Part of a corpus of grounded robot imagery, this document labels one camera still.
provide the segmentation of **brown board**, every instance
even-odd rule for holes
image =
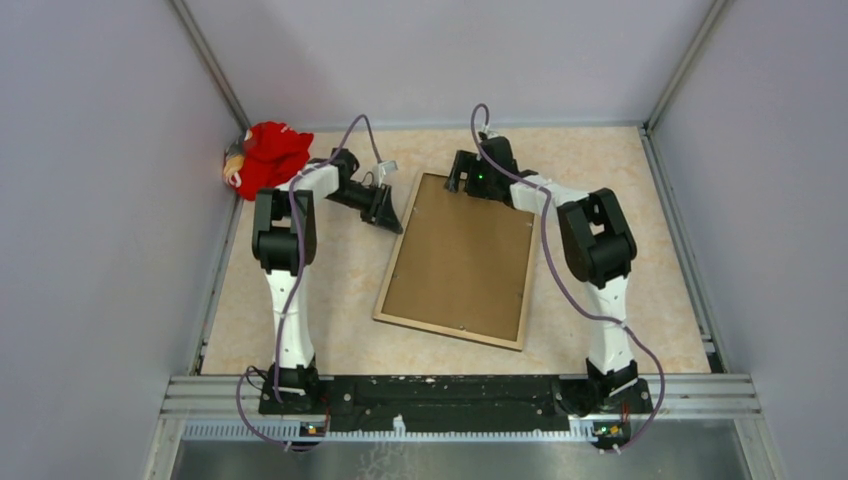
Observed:
[[[418,176],[374,319],[521,350],[538,221],[445,180]]]

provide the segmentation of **gray floor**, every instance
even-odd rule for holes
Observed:
[[[327,444],[307,454],[261,442],[183,442],[174,480],[747,479],[730,421],[658,421],[632,450],[586,444]]]

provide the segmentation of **floor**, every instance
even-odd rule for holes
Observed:
[[[613,189],[638,246],[628,289],[628,323],[659,357],[667,373],[707,373],[700,332],[680,266],[635,127],[504,129],[520,169],[536,170],[573,188]],[[378,131],[381,156],[399,171],[387,180],[399,216],[415,175],[447,173],[457,149],[473,150],[460,130]],[[326,158],[340,133],[317,134],[310,149]],[[363,165],[374,162],[365,133],[348,148]],[[533,298],[521,352],[380,323],[371,315],[395,235],[366,225],[358,213],[329,201],[316,206],[318,250],[306,285],[309,330],[323,374],[519,374],[582,373],[589,321],[580,317],[554,284],[544,256],[536,261]],[[253,204],[245,202],[203,364],[205,374],[234,374],[247,365],[266,368],[274,350],[271,298],[253,259]],[[550,229],[555,234],[557,229]],[[552,254],[578,301],[587,299],[568,274],[558,235]],[[636,351],[640,372],[656,372]]]

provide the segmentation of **red cloth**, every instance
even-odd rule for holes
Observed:
[[[245,200],[253,201],[259,189],[288,182],[306,165],[315,136],[277,122],[256,124],[250,132],[253,136],[244,142],[244,166],[238,172],[241,185],[233,188]]]

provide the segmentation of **metal frame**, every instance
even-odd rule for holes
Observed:
[[[233,118],[242,128],[248,128],[251,123],[185,1],[167,0],[167,2],[172,6],[175,15],[177,15],[185,28],[190,42],[204,63],[211,80],[218,88]],[[668,180],[662,157],[656,149],[652,136],[656,128],[661,124],[668,106],[688,77],[693,66],[697,63],[706,41],[710,38],[716,25],[724,17],[724,14],[732,3],[732,0],[716,0],[713,2],[704,22],[689,45],[678,68],[672,75],[656,107],[639,129],[660,203],[662,204],[663,212],[668,222],[678,261],[683,271],[696,318],[701,327],[705,351],[708,358],[712,355],[716,359],[724,351],[722,348],[723,343],[713,326],[712,310],[708,298],[704,293],[703,281],[699,274],[695,255],[692,253],[685,225],[674,199],[673,189]],[[203,332],[199,342],[200,346],[197,349],[196,361],[189,372],[194,375],[173,377],[168,386],[160,411],[159,425],[149,453],[147,475],[145,476],[149,480],[171,478],[174,464],[177,461],[179,444],[183,438],[202,437],[209,440],[249,440],[252,438],[245,434],[243,427],[239,428],[239,424],[234,423],[236,421],[240,422],[235,407],[235,387],[238,377],[196,375],[200,371],[205,343],[211,332],[212,321],[214,320],[217,306],[217,292],[220,292],[223,283],[223,277],[229,259],[230,245],[235,232],[235,226],[238,223],[240,208],[241,203],[234,201],[233,208],[229,212],[229,225],[226,236],[222,241],[220,261],[215,272],[209,306],[205,312]],[[721,371],[721,368],[721,362],[718,361],[718,367],[714,365],[714,371]],[[582,376],[569,375],[564,377],[576,378]],[[648,381],[650,390],[656,394],[659,381],[657,376],[643,375],[643,378]],[[657,421],[684,419],[702,421],[715,419],[733,420],[751,478],[754,480],[784,478],[776,453],[777,451],[768,434],[759,400],[748,374],[668,375],[667,378],[666,403]],[[242,389],[242,403],[248,418],[252,422],[260,429],[276,434],[278,438],[282,439],[298,439],[299,428],[295,428],[295,426],[302,421],[323,421],[323,419],[311,417],[284,417],[282,419],[263,417],[257,413],[259,392],[247,385],[244,385]],[[644,417],[644,415],[632,415],[634,420],[643,419]],[[587,428],[590,428],[591,422],[605,420],[611,419],[603,415],[588,416],[582,420],[575,419],[575,424],[577,425],[576,431],[572,429],[571,432],[559,432],[561,435],[554,434],[553,436],[539,432],[527,432],[518,437],[529,441],[586,440],[587,437],[585,435],[581,436],[581,433],[587,433],[589,431]],[[444,440],[442,436],[433,436],[432,438],[427,436],[416,437],[398,428],[394,432],[386,433],[391,437],[387,437],[386,439],[391,439],[392,441]],[[380,438],[367,435],[340,435],[331,440],[373,441]],[[515,441],[516,436],[471,435],[468,439],[473,441],[498,441],[499,438]],[[457,441],[462,439],[453,436],[449,440]]]

